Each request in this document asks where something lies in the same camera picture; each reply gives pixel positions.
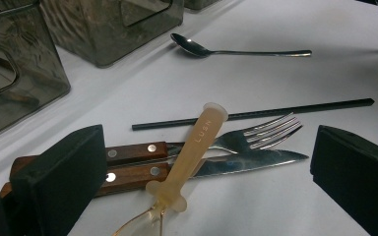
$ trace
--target spoon bowl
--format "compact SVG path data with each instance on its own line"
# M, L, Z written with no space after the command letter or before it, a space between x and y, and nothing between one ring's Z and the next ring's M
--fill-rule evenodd
M193 41L192 39L188 39L178 33L172 33L170 37L183 50L198 57L208 57L212 54L283 56L283 57L309 57L312 55L311 50L280 51L280 52L252 52L252 51L226 51L226 50L211 51L203 47L199 43Z

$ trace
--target knife blade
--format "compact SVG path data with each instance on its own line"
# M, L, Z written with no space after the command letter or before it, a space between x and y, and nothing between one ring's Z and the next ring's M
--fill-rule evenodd
M307 155L289 150L263 149L244 153L215 156L202 159L192 178L217 176L266 167L293 163L309 158ZM108 168L106 181L96 196L105 196L141 189L149 181L164 181L173 163L161 162L138 166L117 166ZM1 196L11 191L10 183L2 188Z

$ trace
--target fork tines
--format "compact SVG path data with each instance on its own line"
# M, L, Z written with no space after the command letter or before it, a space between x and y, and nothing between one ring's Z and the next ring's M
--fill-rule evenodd
M297 121L296 117L287 119L292 114L293 113L289 113L275 120L244 130L244 136L250 148L271 148L283 142L302 128L302 125Z

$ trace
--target spoon handle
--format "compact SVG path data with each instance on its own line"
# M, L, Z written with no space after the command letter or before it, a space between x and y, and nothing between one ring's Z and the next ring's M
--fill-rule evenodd
M215 54L232 55L255 55L255 56L282 56L282 57L308 57L312 55L311 50L280 51L280 52L251 52L251 51L212 51Z
M186 201L180 195L184 183L194 172L208 147L228 118L226 111L219 105L207 103L204 111L195 123L182 151L177 156L170 173L163 182L152 181L146 186L147 191L157 197L157 201L176 211L186 209Z

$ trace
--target metal container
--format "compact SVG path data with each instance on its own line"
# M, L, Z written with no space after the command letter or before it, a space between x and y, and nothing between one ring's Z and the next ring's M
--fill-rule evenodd
M179 26L183 0L41 0L55 43L97 67Z
M185 0L185 8L199 11L220 0Z
M38 1L0 0L0 131L69 90Z

